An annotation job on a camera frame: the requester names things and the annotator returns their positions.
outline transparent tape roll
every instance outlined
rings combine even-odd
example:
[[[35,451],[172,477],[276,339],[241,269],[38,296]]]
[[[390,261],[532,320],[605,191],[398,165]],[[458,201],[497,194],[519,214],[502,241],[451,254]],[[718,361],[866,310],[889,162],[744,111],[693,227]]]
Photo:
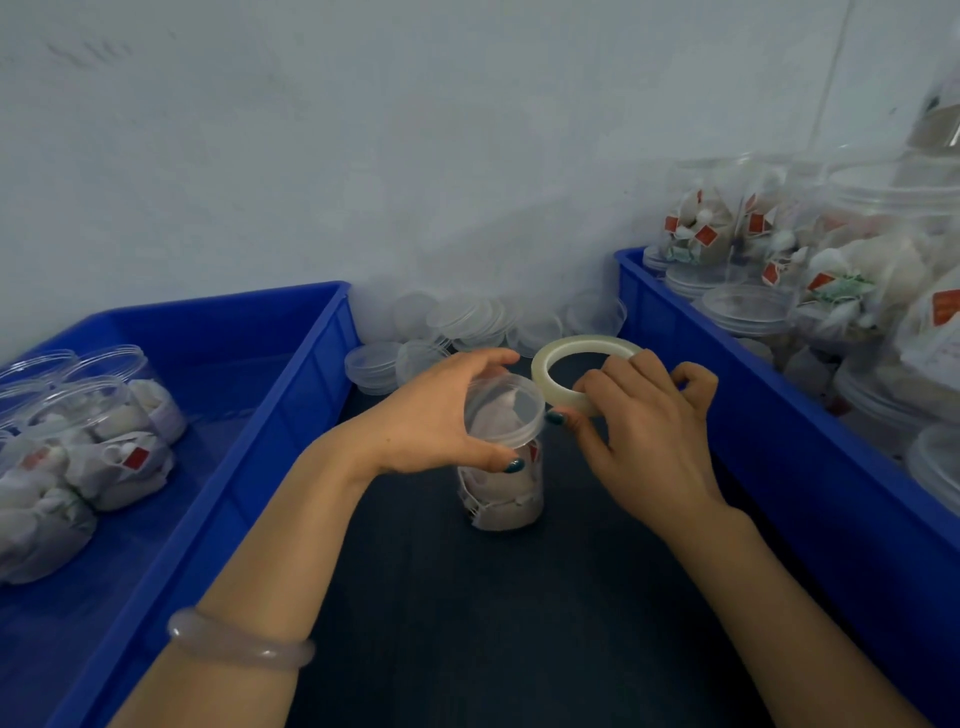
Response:
[[[547,404],[554,407],[572,407],[588,417],[599,417],[600,412],[593,406],[587,395],[567,389],[551,378],[550,367],[575,353],[605,353],[629,359],[642,351],[642,347],[614,336],[595,334],[568,336],[565,339],[547,344],[537,352],[533,363],[530,365],[530,376],[540,391],[543,392],[543,398]]]

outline black work surface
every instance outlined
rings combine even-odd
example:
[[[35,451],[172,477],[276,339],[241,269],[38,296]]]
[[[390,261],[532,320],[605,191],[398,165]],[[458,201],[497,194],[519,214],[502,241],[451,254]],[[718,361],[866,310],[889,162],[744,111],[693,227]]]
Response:
[[[343,418],[377,401],[354,391]],[[546,508],[518,532],[470,526],[452,469],[373,482],[288,726],[771,725],[669,550],[565,431],[540,439]]]

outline red label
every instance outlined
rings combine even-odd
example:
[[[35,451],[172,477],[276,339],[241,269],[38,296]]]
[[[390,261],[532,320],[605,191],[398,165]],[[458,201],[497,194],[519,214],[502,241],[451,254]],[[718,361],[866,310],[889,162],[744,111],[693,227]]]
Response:
[[[770,285],[777,285],[777,281],[780,280],[780,268],[777,267],[777,263],[767,263],[767,267],[763,269],[760,276]]]
[[[960,311],[960,288],[933,294],[933,326],[941,327]]]
[[[130,468],[132,471],[136,471],[147,462],[148,457],[150,457],[150,451],[148,449],[135,448],[133,452],[127,456],[127,459],[123,461],[122,465],[124,468]]]
[[[760,235],[764,230],[765,222],[763,215],[759,212],[751,212],[747,221],[747,232],[751,235]]]
[[[806,287],[808,291],[815,291],[822,285],[827,285],[828,283],[836,280],[835,276],[832,276],[829,273],[818,273],[817,277],[813,279],[810,284]]]
[[[701,243],[703,243],[703,246],[705,248],[709,248],[713,244],[713,241],[716,240],[719,236],[720,236],[720,233],[714,230],[711,226],[704,225],[702,228],[700,228],[700,232],[698,232],[693,237],[694,239],[699,240]]]

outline clear plastic jar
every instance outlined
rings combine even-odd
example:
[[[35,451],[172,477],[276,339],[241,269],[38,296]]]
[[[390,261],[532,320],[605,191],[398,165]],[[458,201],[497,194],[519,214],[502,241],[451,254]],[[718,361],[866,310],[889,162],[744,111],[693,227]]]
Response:
[[[116,376],[124,381],[168,444],[183,436],[186,419],[139,347],[125,344],[89,353],[64,372],[62,380],[72,383],[95,376]]]
[[[677,162],[667,179],[674,201],[663,224],[666,258],[726,265],[743,200],[749,156]]]
[[[162,488],[174,455],[124,382],[83,379],[55,389],[22,416],[30,444],[20,467],[62,477],[100,511]]]
[[[504,375],[471,383],[464,408],[467,432],[516,450],[518,473],[458,468],[460,499],[474,527],[509,531],[533,523],[543,511],[543,394],[530,379]]]
[[[77,363],[77,353],[69,349],[52,349],[29,359],[8,364],[0,370],[0,387],[17,381],[36,379],[53,386],[63,378],[63,373]]]
[[[811,346],[840,353],[881,338],[952,255],[960,185],[904,186],[900,171],[882,162],[828,177],[791,311]]]

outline blue plastic tray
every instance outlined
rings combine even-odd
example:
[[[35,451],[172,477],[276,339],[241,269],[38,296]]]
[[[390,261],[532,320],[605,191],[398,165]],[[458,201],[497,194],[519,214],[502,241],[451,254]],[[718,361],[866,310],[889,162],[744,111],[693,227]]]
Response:
[[[640,265],[616,254],[621,336],[720,387],[710,444],[873,659],[938,725],[960,684],[960,519]]]
[[[165,644],[167,618],[196,603],[300,451],[337,422],[358,345],[348,288],[121,308],[34,350],[137,344],[190,427],[163,490],[103,516],[62,570],[0,589],[0,722],[106,725]]]

